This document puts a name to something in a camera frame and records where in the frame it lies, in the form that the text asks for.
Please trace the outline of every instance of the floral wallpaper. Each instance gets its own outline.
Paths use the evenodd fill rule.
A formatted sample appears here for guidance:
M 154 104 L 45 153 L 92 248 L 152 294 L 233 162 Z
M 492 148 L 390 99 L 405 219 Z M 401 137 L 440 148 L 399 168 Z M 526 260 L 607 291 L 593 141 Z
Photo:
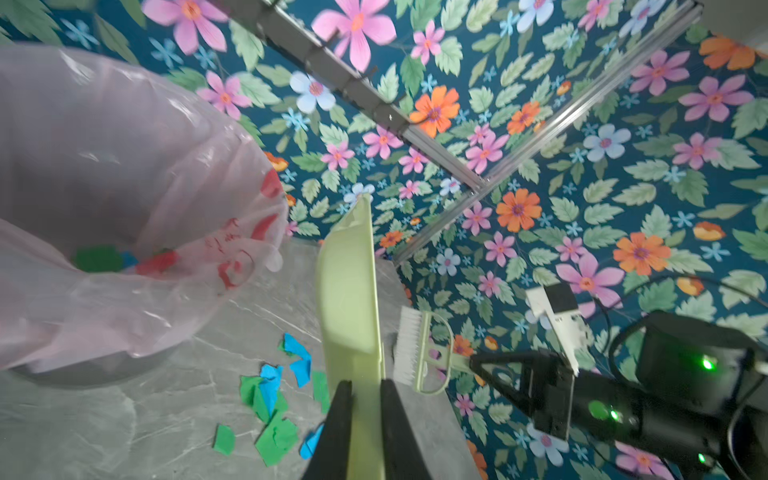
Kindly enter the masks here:
M 486 175 L 677 0 L 282 0 L 430 137 Z M 394 253 L 464 191 L 322 83 L 205 0 L 0 0 L 0 45 L 43 41 L 144 66 L 197 92 L 263 146 L 291 205 L 289 235 L 321 239 L 359 194 L 373 197 L 378 253 Z M 568 282 L 605 305 L 656 272 L 701 272 L 766 289 L 768 121 L 763 55 L 692 27 L 637 67 L 588 117 L 401 268 L 421 310 L 449 319 L 456 351 L 558 349 L 523 289 Z M 585 368 L 608 374 L 609 335 L 655 309 L 741 328 L 765 342 L 768 316 L 698 280 L 642 289 L 612 314 Z M 432 331 L 435 341 L 445 330 Z M 641 338 L 621 350 L 632 376 Z M 658 458 L 573 431 L 536 432 L 474 376 L 449 396 L 483 478 L 671 478 Z

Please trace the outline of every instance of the orange flower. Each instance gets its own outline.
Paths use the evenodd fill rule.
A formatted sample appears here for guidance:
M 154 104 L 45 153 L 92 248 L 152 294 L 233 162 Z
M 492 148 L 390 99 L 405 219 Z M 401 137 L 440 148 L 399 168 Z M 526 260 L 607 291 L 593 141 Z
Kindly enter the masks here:
M 645 238 L 645 233 L 636 232 L 630 235 L 632 241 L 624 237 L 616 243 L 619 250 L 614 250 L 614 260 L 625 272 L 634 272 L 638 275 L 650 275 L 650 269 L 657 272 L 667 266 L 665 259 L 672 255 L 672 250 L 664 246 L 664 240 L 651 235 Z
M 699 240 L 714 242 L 725 237 L 725 232 L 720 225 L 709 222 L 699 222 L 694 227 L 694 236 Z
M 537 101 L 529 101 L 523 105 L 522 110 L 518 110 L 512 115 L 512 119 L 507 124 L 507 131 L 510 135 L 521 134 L 527 128 L 533 125 L 536 115 L 541 109 Z
M 394 231 L 389 232 L 384 236 L 384 238 L 381 239 L 379 242 L 379 245 L 381 245 L 384 248 L 394 247 L 398 243 L 400 243 L 400 240 L 402 240 L 402 232 L 400 231 Z
M 470 345 L 469 340 L 461 335 L 457 335 L 453 339 L 453 353 L 458 353 L 463 356 L 475 355 L 475 351 Z
M 565 95 L 569 90 L 571 90 L 571 81 L 566 80 L 558 87 L 558 95 Z
M 266 157 L 270 160 L 270 163 L 272 164 L 272 167 L 275 170 L 281 172 L 281 171 L 285 170 L 286 168 L 288 168 L 288 162 L 286 161 L 285 158 L 275 157 L 274 155 L 272 155 L 268 151 L 264 152 L 264 153 L 266 154 Z
M 699 296 L 704 291 L 704 284 L 696 278 L 682 276 L 677 279 L 677 286 L 691 296 Z
M 518 188 L 518 191 L 506 194 L 501 204 L 496 205 L 498 224 L 507 227 L 511 232 L 529 230 L 534 226 L 533 219 L 541 216 L 537 194 L 528 194 L 528 189 Z
M 427 135 L 434 138 L 437 132 L 443 133 L 451 127 L 451 118 L 458 115 L 458 93 L 455 88 L 451 88 L 448 94 L 445 91 L 448 88 L 443 85 L 435 87 L 432 90 L 432 99 L 429 95 L 422 95 L 416 102 L 416 110 L 411 113 L 411 121 L 419 124 Z
M 488 473 L 485 472 L 488 464 L 485 463 L 485 457 L 482 456 L 482 453 L 478 452 L 478 448 L 469 440 L 467 440 L 467 446 L 469 447 L 469 453 L 472 455 L 472 459 L 475 460 L 475 466 L 478 468 L 478 472 L 480 472 L 480 478 L 482 478 L 482 480 L 488 480 Z
M 710 37 L 707 40 L 702 41 L 701 46 L 699 47 L 699 53 L 708 55 L 704 59 L 704 64 L 707 67 L 715 69 L 720 68 L 727 63 L 728 70 L 739 70 L 741 68 L 751 67 L 755 64 L 755 53 L 762 58 L 766 57 L 763 53 L 755 52 L 754 48 L 736 43 L 730 38 L 725 38 L 722 35 Z

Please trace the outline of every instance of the pink flower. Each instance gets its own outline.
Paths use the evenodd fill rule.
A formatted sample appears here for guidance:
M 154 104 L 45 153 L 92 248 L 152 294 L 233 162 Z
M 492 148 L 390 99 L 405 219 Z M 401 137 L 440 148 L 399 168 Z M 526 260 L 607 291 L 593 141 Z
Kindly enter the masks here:
M 469 394 L 457 395 L 456 401 L 453 402 L 453 405 L 456 406 L 462 417 L 465 415 L 470 416 L 472 414 L 472 410 L 475 409 L 475 404 L 472 402 L 472 400 L 469 399 Z
M 591 253 L 585 253 L 578 261 L 577 272 L 567 263 L 561 263 L 555 267 L 560 278 L 571 284 L 573 293 L 589 292 L 596 296 L 606 307 L 610 308 L 619 301 L 619 294 L 606 288 L 618 285 L 624 278 L 624 271 L 612 266 L 598 272 L 598 259 Z
M 240 94 L 240 79 L 229 77 L 227 83 L 221 83 L 221 77 L 209 71 L 205 75 L 210 88 L 198 88 L 197 94 L 205 101 L 209 101 L 219 111 L 227 110 L 227 115 L 235 120 L 240 119 L 240 110 L 237 107 L 250 107 L 250 98 Z
M 608 16 L 608 12 L 614 0 L 589 0 L 587 3 L 587 14 L 578 21 L 578 26 L 584 27 L 584 30 L 590 31 L 594 27 L 597 19 Z
M 496 140 L 496 134 L 489 132 L 480 142 L 481 147 L 472 147 L 467 150 L 469 159 L 467 168 L 481 174 L 488 166 L 488 162 L 496 162 L 502 158 L 502 147 L 509 140 L 509 135 L 502 135 Z
M 371 62 L 371 48 L 366 37 L 377 45 L 387 45 L 397 38 L 392 20 L 386 15 L 375 15 L 388 3 L 389 0 L 336 0 L 344 13 L 323 10 L 312 22 L 312 30 L 323 40 L 329 40 L 338 31 L 341 41 L 333 53 L 337 57 L 343 56 L 351 42 L 349 60 L 354 68 L 365 71 Z
M 662 465 L 661 459 L 656 455 L 643 452 L 621 442 L 616 442 L 616 448 L 624 453 L 616 457 L 616 465 L 624 470 L 644 475 L 656 475 L 666 480 L 674 480 L 670 471 Z
M 583 240 L 578 237 L 573 240 L 563 237 L 563 244 L 557 245 L 554 249 L 560 252 L 561 262 L 568 262 L 570 260 L 576 263 L 578 262 L 579 255 L 587 253 L 587 249 L 581 246 L 582 243 Z
M 400 157 L 398 163 L 402 165 L 402 172 L 404 174 L 410 174 L 412 171 L 420 174 L 424 171 L 424 164 L 426 162 L 427 159 L 422 152 L 411 147 L 408 149 L 408 155 Z
M 341 142 L 338 147 L 334 144 L 327 144 L 328 153 L 323 155 L 320 160 L 328 164 L 329 170 L 335 170 L 337 167 L 347 168 L 349 166 L 347 160 L 354 157 L 355 152 L 348 150 L 346 146 L 346 140 Z
M 408 180 L 406 185 L 400 188 L 400 198 L 413 198 L 419 192 L 419 184 L 421 182 L 415 182 Z
M 382 160 L 386 160 L 389 158 L 389 154 L 392 153 L 389 148 L 402 147 L 402 140 L 397 138 L 394 134 L 389 133 L 380 125 L 376 125 L 376 131 L 379 132 L 379 134 L 370 132 L 362 136 L 362 141 L 366 142 L 366 145 L 370 145 L 366 152 L 366 157 L 372 158 L 375 157 L 376 154 L 379 154 L 381 155 Z
M 485 124 L 482 127 L 478 125 L 475 127 L 475 133 L 467 137 L 467 140 L 469 140 L 469 146 L 472 147 L 477 143 L 481 143 L 483 138 L 485 138 L 485 136 L 489 133 L 491 133 L 490 124 Z
M 737 91 L 745 81 L 745 75 L 736 75 L 719 86 L 716 78 L 704 77 L 699 83 L 702 93 L 686 94 L 678 99 L 686 107 L 692 107 L 685 112 L 685 121 L 698 120 L 707 112 L 712 120 L 725 121 L 730 114 L 726 105 L 743 105 L 755 99 L 748 91 Z
M 483 245 L 488 249 L 488 253 L 485 255 L 485 259 L 489 262 L 496 260 L 499 266 L 504 266 L 507 263 L 507 258 L 517 258 L 518 253 L 512 248 L 515 244 L 515 238 L 510 235 L 504 238 L 501 232 L 493 234 L 493 240 L 486 240 Z
M 491 213 L 493 213 L 492 208 L 483 208 L 480 202 L 475 202 L 472 208 L 464 210 L 464 216 L 467 217 L 467 220 L 462 223 L 462 228 L 471 231 L 472 235 L 480 233 L 481 228 L 491 228 L 491 222 L 488 221 Z
M 174 39 L 181 51 L 192 55 L 197 51 L 197 32 L 213 49 L 227 51 L 227 40 L 215 22 L 226 22 L 227 16 L 206 0 L 147 0 L 141 11 L 160 25 L 176 24 Z
M 499 284 L 501 284 L 502 279 L 498 278 L 497 276 L 493 276 L 493 272 L 488 272 L 485 275 L 481 275 L 478 280 L 480 281 L 478 290 L 485 293 L 485 296 L 488 298 L 491 298 L 494 295 L 499 295 L 502 292 L 502 289 L 499 288 Z
M 681 81 L 688 78 L 688 70 L 685 68 L 679 68 L 690 57 L 689 51 L 682 51 L 672 58 L 667 60 L 667 53 L 664 50 L 659 50 L 650 56 L 650 67 L 648 65 L 640 65 L 632 71 L 632 76 L 638 78 L 629 87 L 629 91 L 632 93 L 643 91 L 650 85 L 650 94 L 653 96 L 661 95 L 667 90 L 667 82 L 669 81 Z
M 293 234 L 299 230 L 299 222 L 291 221 L 286 225 L 286 235 L 293 237 Z
M 672 146 L 677 152 L 672 163 L 689 164 L 694 170 L 699 170 L 704 165 L 704 161 L 719 160 L 722 157 L 717 150 L 722 140 L 720 137 L 712 137 L 704 141 L 704 136 L 697 132 L 690 136 L 690 145 L 682 143 Z
M 413 41 L 416 42 L 416 46 L 411 50 L 411 57 L 421 57 L 422 64 L 427 65 L 430 52 L 433 55 L 440 55 L 442 51 L 440 41 L 443 35 L 445 35 L 445 30 L 442 28 L 435 30 L 435 21 L 430 20 L 424 33 L 420 31 L 413 32 Z

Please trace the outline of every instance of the blue paper scrap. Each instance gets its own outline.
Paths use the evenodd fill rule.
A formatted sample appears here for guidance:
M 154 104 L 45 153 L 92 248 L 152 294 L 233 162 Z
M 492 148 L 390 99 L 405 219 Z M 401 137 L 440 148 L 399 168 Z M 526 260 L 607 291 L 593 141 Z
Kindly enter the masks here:
M 301 458 L 306 460 L 315 454 L 317 442 L 320 441 L 320 433 L 323 432 L 323 426 L 324 425 L 321 425 L 314 433 L 310 433 L 306 436 L 306 440 L 304 440 L 304 443 L 301 444 L 301 449 L 299 450 L 299 455 L 301 455 Z
M 266 403 L 266 409 L 270 415 L 275 411 L 275 403 L 277 403 L 277 390 L 280 389 L 280 381 L 283 378 L 283 367 L 277 368 L 265 364 L 261 367 L 261 378 L 264 380 L 259 384 L 259 390 L 264 397 L 264 403 Z

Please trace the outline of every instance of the metal frame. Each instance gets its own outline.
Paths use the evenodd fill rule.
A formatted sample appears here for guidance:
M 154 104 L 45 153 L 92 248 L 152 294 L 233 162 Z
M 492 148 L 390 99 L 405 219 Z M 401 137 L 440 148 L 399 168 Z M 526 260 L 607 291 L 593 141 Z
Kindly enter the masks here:
M 502 158 L 497 163 L 496 168 L 491 171 L 490 176 L 485 179 L 486 183 L 482 188 L 464 193 L 453 205 L 442 212 L 439 219 L 411 237 L 411 240 L 396 252 L 393 258 L 395 265 L 402 265 L 416 251 L 423 248 L 440 230 L 453 223 L 465 209 L 490 194 L 509 175 L 516 172 L 520 164 L 534 157 L 579 117 L 586 115 L 590 108 L 602 100 L 603 96 L 623 83 L 630 76 L 634 67 L 642 65 L 654 52 L 668 46 L 675 38 L 682 35 L 688 27 L 700 18 L 701 10 L 701 5 L 694 0 L 687 0 L 683 3 L 674 16 L 670 17 L 659 28 L 651 30 L 620 61 L 598 75 L 578 98 L 572 99 L 561 108 L 536 135 Z
M 266 41 L 304 71 L 321 78 L 325 86 L 398 137 L 420 150 L 472 190 L 484 190 L 487 181 L 469 170 L 455 155 L 413 124 L 393 103 L 328 48 L 334 38 L 320 41 L 312 32 L 277 8 L 278 0 L 214 0 L 214 3 L 255 36 Z

